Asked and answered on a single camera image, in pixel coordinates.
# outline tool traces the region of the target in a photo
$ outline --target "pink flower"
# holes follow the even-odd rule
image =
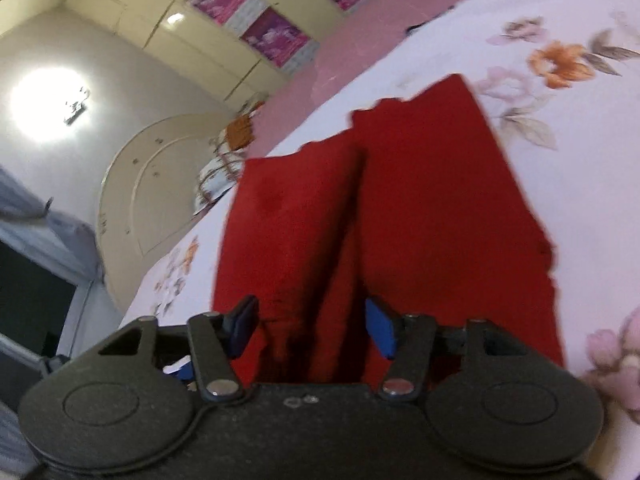
[[[492,36],[487,43],[505,45],[513,41],[523,40],[529,43],[543,43],[548,38],[548,30],[542,28],[542,18],[523,18],[517,22],[509,22],[502,28],[502,34]]]
[[[487,70],[487,79],[478,81],[474,88],[478,94],[514,105],[531,96],[531,79],[515,70],[494,66]]]
[[[618,372],[605,374],[598,389],[625,410],[640,410],[640,368],[625,366]]]
[[[613,330],[597,330],[587,337],[587,355],[601,370],[616,368],[622,359],[622,348]]]
[[[640,354],[640,307],[625,319],[620,329],[620,339],[625,351]]]

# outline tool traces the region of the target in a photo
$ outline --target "red cloth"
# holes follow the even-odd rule
[[[214,294],[260,299],[234,367],[253,380],[378,384],[365,296],[461,326],[487,318],[562,363],[552,253],[462,78],[383,100],[299,152],[249,160]]]

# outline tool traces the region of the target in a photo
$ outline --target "ceiling light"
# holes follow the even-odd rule
[[[67,68],[45,68],[27,75],[12,93],[12,112],[25,135],[40,142],[68,136],[84,110],[89,91],[82,78]]]
[[[173,25],[174,23],[181,22],[183,19],[184,19],[184,14],[181,12],[176,12],[175,14],[172,14],[171,16],[169,16],[166,19],[166,22],[169,25]]]

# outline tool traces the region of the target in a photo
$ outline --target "blue gripper pad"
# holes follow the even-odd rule
[[[393,359],[398,350],[402,317],[379,298],[365,301],[367,332],[385,359]]]

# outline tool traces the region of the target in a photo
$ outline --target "orange flower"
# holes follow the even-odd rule
[[[571,88],[571,81],[587,81],[596,75],[591,67],[578,62],[584,53],[581,45],[554,41],[543,50],[535,50],[527,63],[534,74],[545,78],[549,88]]]

